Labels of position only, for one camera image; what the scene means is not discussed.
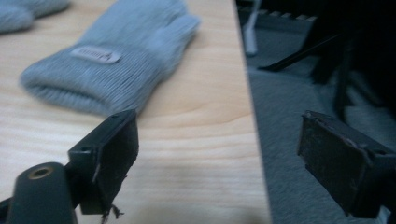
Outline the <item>grey knitted glove with label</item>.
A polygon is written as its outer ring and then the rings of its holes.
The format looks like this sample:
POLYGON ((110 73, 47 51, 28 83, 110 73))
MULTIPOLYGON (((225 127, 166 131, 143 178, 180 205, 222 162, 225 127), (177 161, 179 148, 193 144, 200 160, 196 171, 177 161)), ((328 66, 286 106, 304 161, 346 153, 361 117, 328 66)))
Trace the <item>grey knitted glove with label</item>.
POLYGON ((199 25, 182 0, 118 0, 75 45, 24 70, 21 85, 80 112, 139 112, 175 72, 199 25))

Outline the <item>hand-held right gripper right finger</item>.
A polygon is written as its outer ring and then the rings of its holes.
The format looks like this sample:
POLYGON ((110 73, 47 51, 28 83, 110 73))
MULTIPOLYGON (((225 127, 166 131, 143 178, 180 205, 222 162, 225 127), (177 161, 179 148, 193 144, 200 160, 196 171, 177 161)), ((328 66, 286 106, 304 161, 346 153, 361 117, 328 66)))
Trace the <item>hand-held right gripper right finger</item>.
POLYGON ((348 216, 396 218, 396 151, 319 112, 303 113, 297 150, 305 168, 348 216))

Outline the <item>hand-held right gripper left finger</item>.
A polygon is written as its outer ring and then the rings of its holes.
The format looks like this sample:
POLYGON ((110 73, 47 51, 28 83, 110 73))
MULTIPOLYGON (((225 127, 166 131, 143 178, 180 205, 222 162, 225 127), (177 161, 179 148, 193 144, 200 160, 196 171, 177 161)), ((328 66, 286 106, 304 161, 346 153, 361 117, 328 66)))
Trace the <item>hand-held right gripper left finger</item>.
POLYGON ((107 215, 138 152, 135 111, 105 119, 68 151, 73 204, 84 215, 107 215))

